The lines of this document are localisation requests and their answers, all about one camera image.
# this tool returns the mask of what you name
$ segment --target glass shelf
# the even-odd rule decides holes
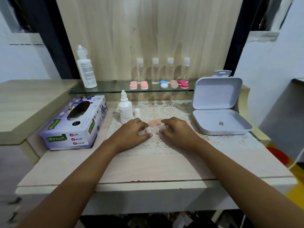
[[[127,93],[141,93],[141,92],[187,92],[194,91],[194,86],[197,79],[189,80],[189,88],[183,89],[181,86],[176,89],[171,88],[168,84],[168,88],[161,88],[161,84],[152,84],[148,81],[149,88],[142,90],[140,84],[137,85],[136,90],[130,90],[130,81],[97,81],[97,86],[94,88],[85,88],[82,82],[79,82],[74,88],[70,90],[70,94],[109,94],[120,93],[124,90]]]

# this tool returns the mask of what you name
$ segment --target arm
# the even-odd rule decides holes
[[[173,129],[162,130],[162,135],[196,153],[256,227],[304,227],[300,207],[200,138],[187,122],[175,117],[162,122]]]
[[[152,136],[138,135],[145,127],[148,127],[148,124],[140,119],[130,120],[121,126],[50,193],[18,228],[75,227],[96,185],[115,155],[139,145]]]

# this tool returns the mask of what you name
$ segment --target white cable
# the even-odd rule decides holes
[[[240,228],[242,228],[242,227],[243,227],[243,225],[244,225],[244,221],[245,221],[245,218],[246,218],[246,215],[244,215],[244,217],[243,217],[243,220],[242,220],[242,223],[241,223],[241,225],[240,225]]]
[[[297,164],[297,162],[300,160],[300,158],[301,158],[303,152],[304,152],[304,148],[303,148],[302,151],[299,153],[299,155],[298,155],[298,157],[295,159],[294,163],[293,163],[290,167],[288,167],[289,170],[290,170],[291,168],[293,168],[295,164]]]

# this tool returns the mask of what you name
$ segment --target lace doily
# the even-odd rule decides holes
[[[214,147],[219,150],[240,150],[244,149],[248,151],[248,147],[254,148],[261,145],[252,134],[247,133],[243,135],[224,135],[224,136],[211,136],[203,134],[193,118],[192,101],[191,100],[170,100],[170,101],[139,101],[133,104],[133,108],[140,108],[140,119],[144,122],[155,120],[157,118],[167,119],[171,117],[177,117],[185,120],[195,132],[204,140],[208,141]],[[116,108],[113,113],[113,119],[109,127],[107,138],[109,138],[117,129],[122,126],[120,122],[119,110]],[[167,142],[165,138],[159,133],[154,133],[153,137],[138,145],[137,147],[120,153],[120,156],[124,155],[136,155],[136,154],[175,154],[182,152],[181,149],[175,145]]]

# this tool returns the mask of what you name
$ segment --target open lid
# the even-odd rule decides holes
[[[194,109],[230,109],[237,102],[242,79],[229,77],[230,70],[215,71],[196,81],[192,99]]]

